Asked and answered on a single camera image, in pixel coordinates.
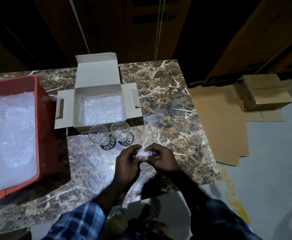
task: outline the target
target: clear drinking glass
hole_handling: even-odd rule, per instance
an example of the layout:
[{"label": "clear drinking glass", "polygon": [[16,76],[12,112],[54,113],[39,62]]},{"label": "clear drinking glass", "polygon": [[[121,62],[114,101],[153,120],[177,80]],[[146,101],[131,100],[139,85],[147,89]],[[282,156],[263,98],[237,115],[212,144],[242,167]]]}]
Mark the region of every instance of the clear drinking glass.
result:
[{"label": "clear drinking glass", "polygon": [[110,128],[110,133],[119,142],[126,141],[129,132],[130,132],[130,126],[125,121],[117,121],[117,122],[113,123],[111,128]]},{"label": "clear drinking glass", "polygon": [[108,128],[102,124],[97,124],[90,128],[88,137],[93,143],[102,146],[108,145],[110,141]]}]

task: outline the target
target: brown marble surface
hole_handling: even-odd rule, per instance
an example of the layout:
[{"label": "brown marble surface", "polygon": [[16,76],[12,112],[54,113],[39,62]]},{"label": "brown marble surface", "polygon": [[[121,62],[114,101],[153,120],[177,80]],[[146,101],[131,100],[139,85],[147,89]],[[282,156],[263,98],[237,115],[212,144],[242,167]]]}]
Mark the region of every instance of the brown marble surface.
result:
[{"label": "brown marble surface", "polygon": [[[123,83],[136,83],[143,121],[132,127],[134,144],[152,142],[174,151],[181,167],[199,185],[221,179],[203,127],[176,60],[119,64]],[[75,86],[76,68],[0,74],[0,79],[34,74],[48,94]],[[57,130],[61,171],[0,200],[0,233],[57,219],[60,214],[95,197],[112,180],[115,159],[74,129]],[[178,190],[167,178],[141,164],[138,180],[121,202],[129,203]]]}]

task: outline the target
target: concrete floor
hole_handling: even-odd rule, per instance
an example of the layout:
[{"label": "concrete floor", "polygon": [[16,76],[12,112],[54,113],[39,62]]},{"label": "concrete floor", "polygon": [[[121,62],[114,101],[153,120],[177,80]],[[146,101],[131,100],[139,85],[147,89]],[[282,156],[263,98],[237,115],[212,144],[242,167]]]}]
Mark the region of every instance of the concrete floor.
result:
[{"label": "concrete floor", "polygon": [[[241,158],[238,167],[218,164],[223,181],[202,187],[265,240],[292,240],[292,104],[281,112],[285,122],[247,122],[250,156]],[[190,214],[181,193],[160,199],[159,220],[170,227],[175,239],[189,239]],[[146,201],[124,205],[127,216],[137,217]],[[33,239],[43,237],[51,225],[32,227]]]}]

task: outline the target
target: glass base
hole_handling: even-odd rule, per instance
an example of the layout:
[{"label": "glass base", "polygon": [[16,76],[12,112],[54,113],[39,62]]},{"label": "glass base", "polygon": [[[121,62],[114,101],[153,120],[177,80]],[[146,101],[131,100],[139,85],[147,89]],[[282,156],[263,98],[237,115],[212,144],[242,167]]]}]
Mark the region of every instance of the glass base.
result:
[{"label": "glass base", "polygon": [[109,135],[109,143],[108,145],[100,145],[101,149],[108,151],[110,149],[113,149],[116,146],[116,139],[111,134]]},{"label": "glass base", "polygon": [[131,145],[134,142],[134,135],[132,132],[129,132],[126,141],[123,142],[118,142],[120,145],[122,145],[123,147],[127,147],[129,145]]}]

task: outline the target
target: hand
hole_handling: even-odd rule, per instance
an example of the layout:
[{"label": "hand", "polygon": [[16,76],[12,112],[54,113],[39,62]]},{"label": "hand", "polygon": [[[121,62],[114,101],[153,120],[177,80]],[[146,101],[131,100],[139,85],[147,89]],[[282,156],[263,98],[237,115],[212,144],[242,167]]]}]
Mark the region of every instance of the hand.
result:
[{"label": "hand", "polygon": [[134,157],[137,150],[141,147],[141,145],[131,145],[128,148],[123,149],[116,158],[113,183],[115,183],[121,190],[125,190],[131,186],[139,176],[139,165],[141,164],[141,161]]},{"label": "hand", "polygon": [[145,148],[145,152],[148,151],[153,151],[153,155],[148,157],[146,156],[143,160],[152,165],[156,171],[165,173],[180,170],[171,149],[157,143],[153,143]]}]

